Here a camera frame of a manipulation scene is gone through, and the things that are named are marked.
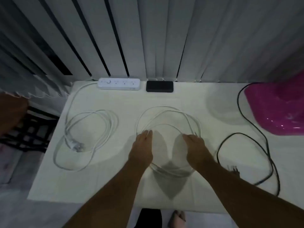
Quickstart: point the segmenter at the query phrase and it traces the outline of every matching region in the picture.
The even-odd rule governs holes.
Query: white cable
[[[103,109],[100,109],[100,110],[96,110],[96,111],[87,111],[87,112],[81,112],[81,113],[78,113],[76,115],[74,115],[70,120],[67,119],[68,115],[69,115],[69,112],[70,112],[70,109],[71,109],[71,106],[72,106],[72,103],[75,99],[75,97],[77,96],[78,92],[89,86],[89,85],[93,85],[93,84],[96,84],[97,81],[95,82],[90,82],[88,84],[85,84],[83,86],[81,86],[74,94],[74,96],[72,97],[72,101],[70,103],[70,106],[67,110],[67,114],[65,116],[65,122],[64,122],[64,136],[61,138],[61,140],[58,142],[56,148],[55,148],[55,151],[54,151],[54,155],[53,155],[53,162],[54,164],[60,168],[60,169],[64,169],[64,170],[68,170],[68,171],[80,171],[80,170],[83,170],[84,168],[86,168],[90,162],[92,161],[93,159],[93,156],[95,154],[95,152],[100,149],[107,141],[108,139],[113,135],[113,133],[115,132],[115,130],[117,129],[117,126],[118,126],[118,117],[115,113],[113,113],[112,111],[109,111],[109,110],[103,110]],[[73,128],[73,126],[75,126],[78,122],[80,122],[81,120],[85,119],[86,117],[92,115],[92,114],[96,114],[98,116],[100,116],[100,118],[104,121],[105,123],[105,130],[104,132],[101,134],[101,136],[99,137],[99,139],[95,142],[94,146],[92,147],[92,149],[90,149],[89,151],[84,151],[84,144],[75,140],[71,133],[70,133],[70,130]],[[79,115],[81,115],[81,117],[75,121],[73,121],[75,118],[77,118]],[[84,165],[83,167],[80,167],[78,169],[69,169],[69,168],[66,168],[66,167],[62,167],[60,165],[57,164],[56,162],[56,156],[57,156],[57,153],[58,153],[58,146],[61,145],[63,139],[65,140],[65,143],[66,145],[70,148],[70,150],[74,151],[74,152],[77,152],[77,153],[92,153],[91,156],[90,156],[90,159],[89,161],[87,162],[86,165]]]
[[[202,130],[201,130],[201,123],[200,123],[200,121],[199,121],[198,119],[196,119],[195,117],[193,117],[192,115],[187,114],[187,113],[185,113],[185,112],[183,112],[183,111],[180,111],[180,110],[177,109],[177,108],[170,107],[170,106],[154,106],[154,107],[150,107],[150,108],[146,109],[146,110],[140,115],[140,117],[138,118],[138,120],[137,120],[137,122],[136,122],[136,125],[135,125],[135,133],[136,133],[136,135],[138,134],[138,124],[139,124],[139,121],[140,121],[141,117],[143,116],[143,114],[144,114],[145,112],[147,112],[148,110],[152,109],[152,108],[158,108],[158,107],[167,107],[167,108],[171,108],[171,109],[163,110],[163,111],[160,111],[159,113],[157,113],[150,121],[147,122],[147,124],[143,127],[142,131],[143,131],[143,130],[149,130],[149,129],[151,129],[151,128],[155,127],[155,126],[159,126],[159,125],[167,125],[167,126],[171,126],[171,127],[175,128],[176,130],[178,130],[178,131],[182,134],[182,132],[181,132],[181,130],[180,130],[179,128],[177,128],[177,127],[175,127],[175,126],[173,126],[173,125],[170,125],[170,124],[166,124],[166,123],[160,123],[160,124],[153,125],[153,126],[150,126],[150,127],[149,127],[149,124],[150,124],[155,118],[157,118],[159,115],[161,115],[161,114],[163,114],[163,113],[165,113],[165,112],[177,112],[177,113],[183,114],[183,115],[185,116],[185,118],[186,118],[186,120],[187,120],[187,122],[188,122],[188,125],[189,125],[189,127],[190,127],[191,133],[192,133],[192,134],[195,134],[196,136],[201,137],[201,135],[202,135],[202,132],[201,132],[201,131],[202,131]],[[196,123],[196,125],[197,125],[197,127],[198,127],[198,130],[199,130],[198,134],[196,134],[196,133],[194,132],[194,130],[193,130],[193,128],[192,128],[192,126],[191,126],[191,124],[190,124],[190,122],[189,122],[189,117],[192,118],[193,121]],[[194,172],[194,169],[191,169],[190,172],[184,171],[184,173],[179,173],[179,174],[178,174],[176,171],[177,171],[177,170],[180,171],[180,170],[182,170],[184,167],[178,167],[178,168],[175,168],[175,169],[167,170],[167,169],[164,169],[164,168],[162,168],[162,167],[156,165],[156,164],[153,163],[153,162],[150,164],[150,167],[151,167],[152,170],[158,172],[158,173],[161,174],[161,175],[167,176],[167,177],[176,177],[176,178],[179,178],[179,177],[188,177],[188,176],[190,176],[190,175]]]

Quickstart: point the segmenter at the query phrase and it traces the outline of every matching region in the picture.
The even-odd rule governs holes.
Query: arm
[[[152,162],[152,131],[136,137],[124,167],[90,200],[64,228],[126,227],[139,181]]]
[[[183,135],[187,161],[211,185],[223,206],[240,227],[303,227],[304,210],[230,173],[217,164],[204,140]]]

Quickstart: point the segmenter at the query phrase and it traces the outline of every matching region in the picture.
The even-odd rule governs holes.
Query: white power strip
[[[105,78],[98,80],[97,87],[103,90],[139,90],[138,78]]]

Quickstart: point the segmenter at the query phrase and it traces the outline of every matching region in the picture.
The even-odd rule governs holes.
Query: black power bank
[[[172,93],[173,81],[147,81],[146,91]]]

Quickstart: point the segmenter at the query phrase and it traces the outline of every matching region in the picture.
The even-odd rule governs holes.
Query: pink plastic container
[[[276,135],[304,135],[304,71],[284,83],[250,85],[245,95],[262,128]]]

